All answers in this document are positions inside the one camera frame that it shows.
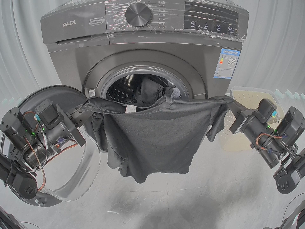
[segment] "qr code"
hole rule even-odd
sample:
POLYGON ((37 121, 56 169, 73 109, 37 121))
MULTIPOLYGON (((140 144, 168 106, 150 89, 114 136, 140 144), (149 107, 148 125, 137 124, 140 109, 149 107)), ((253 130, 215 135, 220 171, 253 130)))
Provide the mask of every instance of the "qr code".
POLYGON ((228 64, 234 65, 234 64, 236 64, 236 60, 237 60, 237 58, 229 57, 228 64))

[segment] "washing machine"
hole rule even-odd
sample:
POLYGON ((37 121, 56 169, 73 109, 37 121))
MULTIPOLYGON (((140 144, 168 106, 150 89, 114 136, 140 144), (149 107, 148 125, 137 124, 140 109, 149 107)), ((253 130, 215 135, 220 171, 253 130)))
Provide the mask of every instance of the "washing machine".
POLYGON ((172 97, 224 95, 249 13, 228 0, 72 0, 41 18, 64 85, 87 97, 130 97, 145 77, 172 97))

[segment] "garment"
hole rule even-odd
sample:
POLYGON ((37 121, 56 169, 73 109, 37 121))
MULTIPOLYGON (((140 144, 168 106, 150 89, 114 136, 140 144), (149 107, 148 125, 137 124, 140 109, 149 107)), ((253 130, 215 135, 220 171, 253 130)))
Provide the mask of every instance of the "garment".
POLYGON ((224 128, 227 104, 233 101, 227 96, 206 100, 163 96, 150 107, 125 113, 125 104, 92 97, 82 109, 94 112, 93 130, 100 148, 108 151, 108 166, 143 183, 155 172, 187 173, 209 125, 207 137, 213 141, 224 128))
POLYGON ((170 97, 173 93, 171 87, 164 87, 148 78, 143 78, 141 86, 137 89, 135 95, 124 101, 125 104, 132 104, 139 107, 149 107, 153 105, 160 97, 170 97))

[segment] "clothing tag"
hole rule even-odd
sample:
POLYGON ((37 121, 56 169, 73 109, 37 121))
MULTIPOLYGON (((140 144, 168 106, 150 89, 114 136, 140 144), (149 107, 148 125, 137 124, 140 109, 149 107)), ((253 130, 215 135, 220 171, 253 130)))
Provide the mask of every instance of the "clothing tag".
POLYGON ((126 111, 125 113, 134 113, 137 109, 137 106, 134 106, 134 105, 127 105, 126 106, 126 111))

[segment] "aux logo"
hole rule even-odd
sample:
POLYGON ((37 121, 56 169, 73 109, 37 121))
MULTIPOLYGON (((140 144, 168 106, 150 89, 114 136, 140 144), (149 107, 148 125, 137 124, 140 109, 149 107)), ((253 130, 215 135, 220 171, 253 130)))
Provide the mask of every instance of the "aux logo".
POLYGON ((68 26, 68 25, 73 25, 73 24, 76 24, 75 21, 70 21, 70 22, 67 22, 67 23, 65 22, 65 23, 63 23, 63 27, 68 26))

